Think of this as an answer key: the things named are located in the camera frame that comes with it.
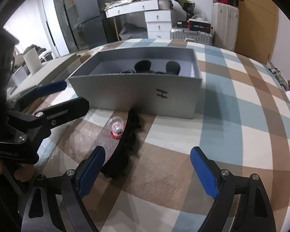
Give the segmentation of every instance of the plaid bedspread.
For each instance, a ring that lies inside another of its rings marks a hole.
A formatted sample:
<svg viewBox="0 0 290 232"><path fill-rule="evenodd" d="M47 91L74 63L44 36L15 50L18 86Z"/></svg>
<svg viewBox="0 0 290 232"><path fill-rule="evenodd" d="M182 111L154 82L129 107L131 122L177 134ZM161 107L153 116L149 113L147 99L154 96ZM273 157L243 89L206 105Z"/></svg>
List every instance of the plaid bedspread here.
<svg viewBox="0 0 290 232"><path fill-rule="evenodd" d="M130 153L126 175L116 180L99 174L83 202L100 231L197 231L213 199L191 166L189 153L200 146L209 159L234 175L260 175L271 200L277 231L290 228L290 103L273 75L260 63L212 46L180 40L131 39L91 50L135 46L194 49L202 93L190 119L140 114L143 129ZM71 85L40 106L75 98ZM97 145L107 159L117 142L106 123L127 113L91 109L87 116L53 129L38 151L37 173L52 177L76 168ZM225 231L239 198L234 198ZM60 210L65 222L64 203Z"/></svg>

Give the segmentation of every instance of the brown door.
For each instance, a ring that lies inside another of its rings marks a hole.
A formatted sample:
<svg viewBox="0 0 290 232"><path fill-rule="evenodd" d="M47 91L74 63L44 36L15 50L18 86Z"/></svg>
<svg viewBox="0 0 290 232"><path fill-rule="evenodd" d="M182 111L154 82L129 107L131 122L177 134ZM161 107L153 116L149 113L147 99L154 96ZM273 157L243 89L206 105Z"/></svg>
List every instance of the brown door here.
<svg viewBox="0 0 290 232"><path fill-rule="evenodd" d="M238 9L235 52L266 64L276 40L278 7L272 0L244 0Z"/></svg>

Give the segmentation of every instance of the gray refrigerator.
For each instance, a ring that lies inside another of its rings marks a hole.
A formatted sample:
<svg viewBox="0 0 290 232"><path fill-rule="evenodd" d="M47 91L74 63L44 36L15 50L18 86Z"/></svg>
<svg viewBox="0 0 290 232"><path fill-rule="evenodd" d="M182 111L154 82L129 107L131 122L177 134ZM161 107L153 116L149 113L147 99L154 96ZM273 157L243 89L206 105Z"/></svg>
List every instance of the gray refrigerator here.
<svg viewBox="0 0 290 232"><path fill-rule="evenodd" d="M104 4L99 0L75 0L75 3L89 49L116 41L113 27L103 11Z"/></svg>

